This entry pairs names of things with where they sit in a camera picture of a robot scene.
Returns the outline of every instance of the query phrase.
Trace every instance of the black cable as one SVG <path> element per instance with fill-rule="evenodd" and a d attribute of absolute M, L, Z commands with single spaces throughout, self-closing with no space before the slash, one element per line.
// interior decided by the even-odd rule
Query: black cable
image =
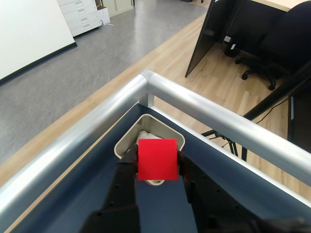
<path fill-rule="evenodd" d="M 284 103 L 286 100 L 284 100 L 284 101 L 282 101 L 281 103 L 279 103 L 278 105 L 272 107 L 272 108 L 270 109 L 270 111 L 263 117 L 263 119 L 261 119 L 260 121 L 258 121 L 256 124 L 262 122 L 262 121 L 266 118 L 266 116 L 268 116 L 269 113 L 271 113 L 271 111 L 272 111 L 275 107 L 278 107 L 279 105 L 281 105 L 282 103 Z"/>
<path fill-rule="evenodd" d="M 224 145 L 222 146 L 222 148 L 224 148 L 224 146 L 227 145 L 228 143 L 229 143 L 229 142 L 227 142 L 226 144 L 224 144 Z"/>

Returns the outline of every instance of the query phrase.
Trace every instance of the wooden desk top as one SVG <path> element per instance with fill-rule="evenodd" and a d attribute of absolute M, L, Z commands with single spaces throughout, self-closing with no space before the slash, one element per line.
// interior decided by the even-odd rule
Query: wooden desk top
<path fill-rule="evenodd" d="M 282 11 L 289 11 L 298 4 L 307 0 L 252 0 L 261 4 L 277 8 Z"/>

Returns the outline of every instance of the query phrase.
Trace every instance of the silver handrail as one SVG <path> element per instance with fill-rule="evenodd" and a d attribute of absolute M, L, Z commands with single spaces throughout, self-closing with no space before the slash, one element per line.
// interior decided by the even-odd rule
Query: silver handrail
<path fill-rule="evenodd" d="M 0 187 L 0 231 L 14 220 L 137 101 L 154 96 L 311 185 L 311 154 L 214 102 L 145 70 L 53 141 Z"/>

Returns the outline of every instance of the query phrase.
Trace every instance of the black desk partition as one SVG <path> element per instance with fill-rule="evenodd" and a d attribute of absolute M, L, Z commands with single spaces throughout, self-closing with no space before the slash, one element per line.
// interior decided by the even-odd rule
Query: black desk partition
<path fill-rule="evenodd" d="M 221 36 L 234 4 L 234 0 L 211 1 L 186 72 L 186 77 Z"/>

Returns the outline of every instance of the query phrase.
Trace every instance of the red block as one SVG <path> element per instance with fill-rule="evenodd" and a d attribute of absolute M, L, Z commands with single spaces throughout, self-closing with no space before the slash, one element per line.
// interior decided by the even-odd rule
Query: red block
<path fill-rule="evenodd" d="M 138 180 L 178 180 L 176 139 L 140 139 Z"/>

